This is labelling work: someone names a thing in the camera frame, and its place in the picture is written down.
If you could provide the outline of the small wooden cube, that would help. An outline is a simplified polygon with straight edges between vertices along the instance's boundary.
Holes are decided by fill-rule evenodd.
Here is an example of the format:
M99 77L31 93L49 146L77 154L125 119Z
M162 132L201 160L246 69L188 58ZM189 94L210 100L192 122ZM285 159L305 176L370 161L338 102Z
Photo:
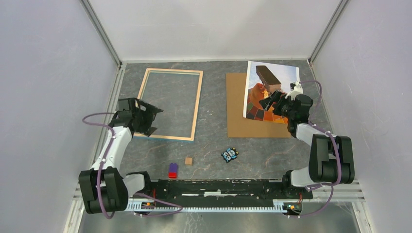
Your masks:
M185 165L186 165L186 166L191 166L191 165L193 165L193 158L191 158L191 157L186 157L186 158L185 158Z

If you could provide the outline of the hot air balloon photo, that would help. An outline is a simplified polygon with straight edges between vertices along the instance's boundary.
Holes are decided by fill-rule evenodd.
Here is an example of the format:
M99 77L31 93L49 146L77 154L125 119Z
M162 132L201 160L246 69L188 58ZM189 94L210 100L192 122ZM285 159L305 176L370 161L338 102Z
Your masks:
M275 91L289 93L290 84L299 80L298 67L248 61L242 116L250 120L286 124L287 118L274 115L273 107L265 110L259 102Z

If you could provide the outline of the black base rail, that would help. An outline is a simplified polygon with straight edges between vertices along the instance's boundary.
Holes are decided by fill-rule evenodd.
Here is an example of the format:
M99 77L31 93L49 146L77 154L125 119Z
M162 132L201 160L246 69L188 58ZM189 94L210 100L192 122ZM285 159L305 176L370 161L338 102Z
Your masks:
M288 187L278 180L156 180L143 191L148 198L134 194L127 211L286 213L313 194L304 188Z

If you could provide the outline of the brown cardboard backing board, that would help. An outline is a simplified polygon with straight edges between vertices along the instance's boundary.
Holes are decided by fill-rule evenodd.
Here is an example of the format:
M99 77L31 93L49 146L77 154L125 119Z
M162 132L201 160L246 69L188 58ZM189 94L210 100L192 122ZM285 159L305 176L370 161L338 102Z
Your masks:
M286 124L243 117L246 73L226 73L227 136L229 138L290 138Z

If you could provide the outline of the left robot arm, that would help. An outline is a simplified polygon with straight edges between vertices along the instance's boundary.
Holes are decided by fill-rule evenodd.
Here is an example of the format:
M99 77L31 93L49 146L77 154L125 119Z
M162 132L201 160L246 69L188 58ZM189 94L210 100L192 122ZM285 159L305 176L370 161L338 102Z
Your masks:
M80 172L78 183L88 214L102 213L111 219L115 212L124 211L135 193L141 198L151 195L153 185L148 172L131 172L121 176L119 168L125 150L135 133L151 136L156 115L163 110L137 98L118 101L118 110L111 113L105 144L94 164Z

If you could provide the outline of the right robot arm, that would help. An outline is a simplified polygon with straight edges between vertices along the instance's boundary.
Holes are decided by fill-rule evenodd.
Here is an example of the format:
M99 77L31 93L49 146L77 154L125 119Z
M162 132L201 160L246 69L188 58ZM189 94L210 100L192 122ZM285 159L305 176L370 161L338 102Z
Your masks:
M298 170L289 170L282 177L281 193L295 197L300 188L308 191L322 186L352 183L355 178L352 141L321 130L309 120L313 100L298 94L294 98L280 91L259 101L265 111L273 108L277 116L286 117L287 130L294 138L310 146L309 164Z

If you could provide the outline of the blue owl toy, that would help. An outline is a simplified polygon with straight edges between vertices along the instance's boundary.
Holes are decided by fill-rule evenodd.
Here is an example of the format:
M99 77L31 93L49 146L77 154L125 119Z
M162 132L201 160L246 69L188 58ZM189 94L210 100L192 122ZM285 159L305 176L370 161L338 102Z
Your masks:
M226 163L236 159L238 155L239 152L235 148L228 148L221 154Z

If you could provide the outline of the purple red toy block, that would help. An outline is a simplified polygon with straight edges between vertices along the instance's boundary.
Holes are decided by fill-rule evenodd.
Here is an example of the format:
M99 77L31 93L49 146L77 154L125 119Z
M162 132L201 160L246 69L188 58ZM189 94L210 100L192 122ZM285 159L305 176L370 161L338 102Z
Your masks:
M168 177L170 179L176 179L178 176L178 164L177 163L170 163Z

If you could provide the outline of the wooden picture frame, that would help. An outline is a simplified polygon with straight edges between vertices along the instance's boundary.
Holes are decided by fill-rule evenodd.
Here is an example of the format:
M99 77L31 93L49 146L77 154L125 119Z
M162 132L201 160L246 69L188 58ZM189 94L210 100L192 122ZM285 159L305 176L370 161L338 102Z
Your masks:
M150 138L194 140L202 79L201 70L146 69L137 98L163 110Z

